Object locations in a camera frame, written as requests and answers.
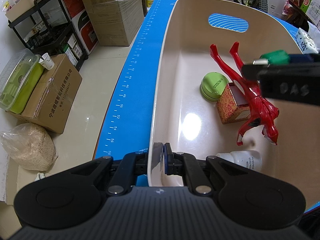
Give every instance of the white paper cup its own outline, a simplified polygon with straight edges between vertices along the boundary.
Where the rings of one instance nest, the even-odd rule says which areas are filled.
[[[39,63],[46,68],[47,70],[50,70],[54,66],[53,60],[50,58],[48,53],[45,53],[42,55],[42,58],[39,59]]]

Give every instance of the red action figure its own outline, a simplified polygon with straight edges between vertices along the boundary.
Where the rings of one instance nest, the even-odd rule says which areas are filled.
[[[230,50],[230,54],[236,62],[237,68],[241,71],[243,62],[238,55],[239,43],[235,42]],[[239,88],[247,99],[251,117],[246,121],[238,131],[237,145],[242,145],[244,133],[259,125],[264,125],[262,134],[272,144],[277,144],[278,130],[273,122],[279,115],[279,109],[273,106],[261,96],[259,84],[256,81],[248,81],[240,76],[236,71],[229,67],[219,56],[215,44],[210,46],[211,57],[218,63],[219,67],[226,73],[232,82]]]

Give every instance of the white plastic bottle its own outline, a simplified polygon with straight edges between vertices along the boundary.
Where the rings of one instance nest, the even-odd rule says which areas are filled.
[[[262,158],[257,151],[233,151],[231,153],[218,153],[216,156],[249,170],[261,171],[262,168]]]

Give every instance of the floor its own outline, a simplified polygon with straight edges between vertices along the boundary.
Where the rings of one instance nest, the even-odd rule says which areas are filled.
[[[97,46],[80,70],[83,78],[62,135],[51,134],[57,148],[56,162],[46,176],[90,161],[100,128],[129,47]],[[19,167],[17,190],[33,182],[37,171]],[[11,236],[20,228],[12,205],[0,202],[0,237]]]

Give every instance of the white curved line pattern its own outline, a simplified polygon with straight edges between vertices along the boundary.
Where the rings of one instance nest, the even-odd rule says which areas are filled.
[[[248,29],[247,21],[236,17],[214,13],[209,16],[208,22],[211,26],[220,27],[237,32],[245,32]]]

